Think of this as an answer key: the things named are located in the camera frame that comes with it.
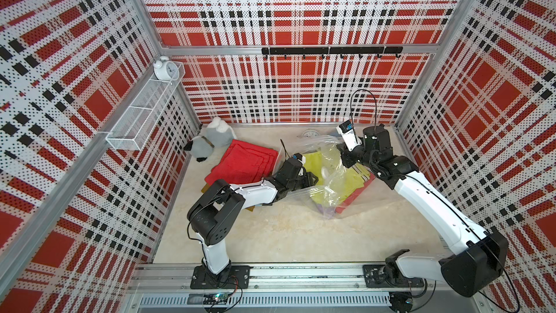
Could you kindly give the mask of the yellow garment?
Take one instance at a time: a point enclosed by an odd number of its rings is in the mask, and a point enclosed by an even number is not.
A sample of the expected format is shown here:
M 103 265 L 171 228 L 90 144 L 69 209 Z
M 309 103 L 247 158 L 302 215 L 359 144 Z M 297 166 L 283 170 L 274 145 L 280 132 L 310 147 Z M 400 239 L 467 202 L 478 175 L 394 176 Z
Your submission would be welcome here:
M 309 196 L 323 214 L 334 214 L 335 208 L 347 199 L 353 191 L 363 186 L 371 173 L 367 168 L 356 163 L 351 168 L 342 164 L 336 144 L 321 146 L 315 152 L 304 154 L 304 165 L 308 172 L 317 176 L 317 184 L 309 189 Z M 328 179 L 321 176 L 321 168 L 331 171 Z

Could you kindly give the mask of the clear plastic vacuum bag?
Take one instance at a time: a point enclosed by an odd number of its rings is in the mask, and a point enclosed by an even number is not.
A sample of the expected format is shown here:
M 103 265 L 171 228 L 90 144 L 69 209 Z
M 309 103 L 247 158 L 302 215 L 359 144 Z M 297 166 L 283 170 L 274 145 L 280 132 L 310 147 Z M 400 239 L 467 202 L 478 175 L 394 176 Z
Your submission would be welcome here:
M 402 200 L 368 168 L 342 164 L 340 138 L 317 136 L 298 139 L 291 149 L 302 154 L 304 168 L 314 174 L 316 185 L 289 192 L 285 200 L 309 208 L 326 219 L 351 217 Z

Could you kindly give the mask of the red garment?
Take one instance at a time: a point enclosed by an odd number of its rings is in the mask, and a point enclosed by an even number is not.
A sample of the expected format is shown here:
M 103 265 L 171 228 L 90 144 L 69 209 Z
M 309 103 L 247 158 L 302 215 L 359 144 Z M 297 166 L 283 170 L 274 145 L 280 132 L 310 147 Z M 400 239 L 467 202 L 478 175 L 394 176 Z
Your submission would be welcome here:
M 365 191 L 365 189 L 375 180 L 374 175 L 370 175 L 369 179 L 364 181 L 363 186 L 357 188 L 353 193 L 345 199 L 340 205 L 335 208 L 337 214 L 342 214 L 343 211 L 348 208 L 354 201 Z
M 205 182 L 211 185 L 223 179 L 228 184 L 257 183 L 271 175 L 277 158 L 274 149 L 234 139 Z

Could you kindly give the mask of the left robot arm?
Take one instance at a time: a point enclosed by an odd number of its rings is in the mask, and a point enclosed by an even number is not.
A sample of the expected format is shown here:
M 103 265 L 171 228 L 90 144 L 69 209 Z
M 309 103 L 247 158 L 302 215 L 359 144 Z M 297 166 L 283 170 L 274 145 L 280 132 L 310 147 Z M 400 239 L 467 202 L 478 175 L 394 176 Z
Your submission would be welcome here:
M 295 154 L 286 159 L 274 175 L 256 183 L 231 184 L 215 181 L 187 214 L 189 239 L 202 246 L 203 265 L 212 275 L 221 275 L 231 267 L 225 237 L 240 212 L 258 205 L 272 205 L 289 192 L 311 188 L 319 179 L 304 167 L 304 157 Z

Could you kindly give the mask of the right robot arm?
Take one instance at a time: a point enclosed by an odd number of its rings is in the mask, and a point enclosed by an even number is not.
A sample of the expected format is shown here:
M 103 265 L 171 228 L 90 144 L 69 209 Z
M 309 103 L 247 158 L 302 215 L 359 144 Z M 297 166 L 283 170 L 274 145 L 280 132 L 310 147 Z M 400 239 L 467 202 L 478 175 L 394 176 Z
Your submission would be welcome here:
M 402 249 L 385 260 L 389 282 L 404 278 L 442 281 L 457 294 L 472 297 L 504 272 L 508 240 L 499 232 L 490 233 L 455 208 L 405 156 L 394 154 L 389 132 L 378 125 L 356 136 L 350 120 L 337 126 L 342 143 L 337 145 L 342 164 L 359 163 L 374 176 L 409 201 L 439 233 L 448 250 L 426 255 Z

